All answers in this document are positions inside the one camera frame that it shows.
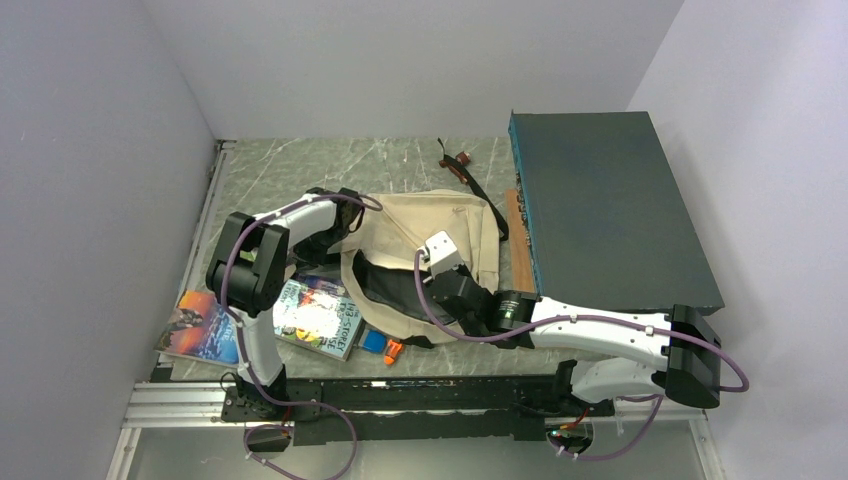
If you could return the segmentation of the beige canvas backpack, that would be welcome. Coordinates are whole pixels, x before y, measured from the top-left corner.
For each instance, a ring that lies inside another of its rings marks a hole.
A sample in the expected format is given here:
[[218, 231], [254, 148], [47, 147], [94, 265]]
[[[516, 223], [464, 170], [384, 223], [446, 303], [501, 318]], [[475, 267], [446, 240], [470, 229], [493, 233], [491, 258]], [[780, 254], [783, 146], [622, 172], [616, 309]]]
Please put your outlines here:
[[336, 264], [348, 294], [366, 322], [407, 345], [432, 348], [458, 339], [431, 322], [419, 300], [417, 276], [432, 276], [425, 241], [446, 231], [462, 268], [494, 293], [500, 280], [500, 246], [509, 239], [506, 218], [469, 172], [465, 150], [441, 150], [441, 167], [465, 190], [435, 189], [376, 195], [380, 211], [365, 211], [359, 228], [328, 251], [321, 265]]

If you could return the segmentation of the purple green paperback book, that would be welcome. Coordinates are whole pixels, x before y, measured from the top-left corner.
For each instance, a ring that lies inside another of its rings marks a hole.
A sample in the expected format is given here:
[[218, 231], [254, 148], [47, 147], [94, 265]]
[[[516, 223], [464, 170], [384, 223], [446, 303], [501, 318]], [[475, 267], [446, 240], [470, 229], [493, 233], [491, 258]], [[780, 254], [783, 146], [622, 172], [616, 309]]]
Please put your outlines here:
[[251, 250], [241, 250], [239, 252], [239, 258], [245, 262], [254, 263], [256, 261], [256, 249]]

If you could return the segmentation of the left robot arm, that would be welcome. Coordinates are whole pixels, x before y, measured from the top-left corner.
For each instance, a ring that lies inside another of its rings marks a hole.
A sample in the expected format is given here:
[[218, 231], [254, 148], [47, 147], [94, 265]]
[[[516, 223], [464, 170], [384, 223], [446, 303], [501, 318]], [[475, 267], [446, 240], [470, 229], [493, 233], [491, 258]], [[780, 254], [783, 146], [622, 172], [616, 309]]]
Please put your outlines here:
[[233, 316], [238, 374], [255, 385], [248, 407], [264, 420], [287, 406], [285, 367], [277, 351], [270, 310], [289, 267], [321, 265], [329, 249], [359, 228], [367, 209], [382, 205], [354, 190], [313, 188], [267, 213], [229, 214], [205, 272], [205, 286]]

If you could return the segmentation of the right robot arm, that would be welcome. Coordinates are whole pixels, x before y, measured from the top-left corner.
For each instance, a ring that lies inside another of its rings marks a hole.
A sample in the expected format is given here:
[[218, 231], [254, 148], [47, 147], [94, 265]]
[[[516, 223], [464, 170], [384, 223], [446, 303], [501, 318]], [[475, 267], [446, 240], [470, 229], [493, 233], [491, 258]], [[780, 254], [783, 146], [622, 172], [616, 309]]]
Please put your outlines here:
[[425, 314], [444, 333], [503, 349], [577, 349], [602, 360], [569, 368], [551, 388], [557, 411], [574, 415], [615, 397], [662, 394], [688, 407], [720, 404], [721, 341], [700, 312], [634, 314], [568, 305], [527, 292], [491, 293], [460, 270], [417, 276]]

